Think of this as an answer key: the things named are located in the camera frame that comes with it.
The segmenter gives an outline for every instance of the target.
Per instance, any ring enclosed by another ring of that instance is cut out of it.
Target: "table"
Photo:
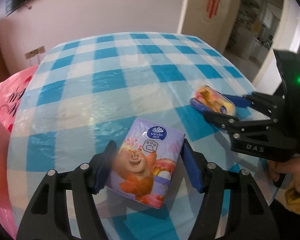
[[[193,36],[115,33],[60,44],[33,76],[18,109],[8,152],[8,188],[19,225],[32,194],[49,169],[73,170],[103,152],[109,140],[121,145],[136,117],[183,131],[194,150],[221,168],[249,169],[271,203],[276,188],[266,162],[230,150],[228,136],[189,106],[200,85],[243,95],[251,83],[223,56]],[[237,108],[237,116],[263,115]],[[71,192],[72,233],[79,236]],[[108,188],[94,197],[110,239],[187,239],[203,195],[191,187],[182,161],[161,209],[124,198]],[[225,192],[219,234],[225,230]]]

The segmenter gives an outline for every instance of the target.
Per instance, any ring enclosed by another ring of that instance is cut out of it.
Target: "tablecloth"
[[[228,136],[189,106],[195,89],[208,85],[230,95],[254,90],[226,58],[200,39],[170,33],[115,33],[70,41],[51,49],[33,76],[16,115],[8,152],[8,187],[17,224],[49,169],[73,170],[118,146],[136,117],[183,131],[194,150],[221,168],[253,174],[270,203],[276,188],[266,162],[230,150]],[[237,116],[263,115],[237,108]],[[71,230],[79,236],[71,192]],[[94,197],[110,239],[187,239],[203,195],[191,187],[181,160],[164,205],[150,208],[108,188]],[[225,229],[225,191],[219,233]]]

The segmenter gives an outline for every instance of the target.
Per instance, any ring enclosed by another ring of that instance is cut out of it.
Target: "metal screw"
[[[87,168],[89,168],[89,164],[87,164],[87,163],[82,163],[80,165],[80,169],[82,169],[82,170],[86,170]]]
[[[53,176],[54,174],[56,174],[55,170],[49,170],[48,171],[48,176]]]
[[[249,175],[249,174],[250,174],[250,172],[249,172],[247,169],[242,169],[242,170],[241,170],[241,173],[242,173],[243,175]]]
[[[207,167],[208,167],[209,169],[211,169],[211,170],[215,169],[216,166],[217,166],[217,165],[216,165],[215,163],[208,163],[208,164],[207,164]]]

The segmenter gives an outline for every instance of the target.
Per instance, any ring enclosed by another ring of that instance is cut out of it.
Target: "white door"
[[[226,48],[241,0],[183,0],[178,33],[197,36],[220,53]]]

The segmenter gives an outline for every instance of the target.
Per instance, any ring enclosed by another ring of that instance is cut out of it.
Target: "yellow cloth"
[[[300,215],[300,194],[296,192],[293,183],[289,185],[284,195],[288,209]]]

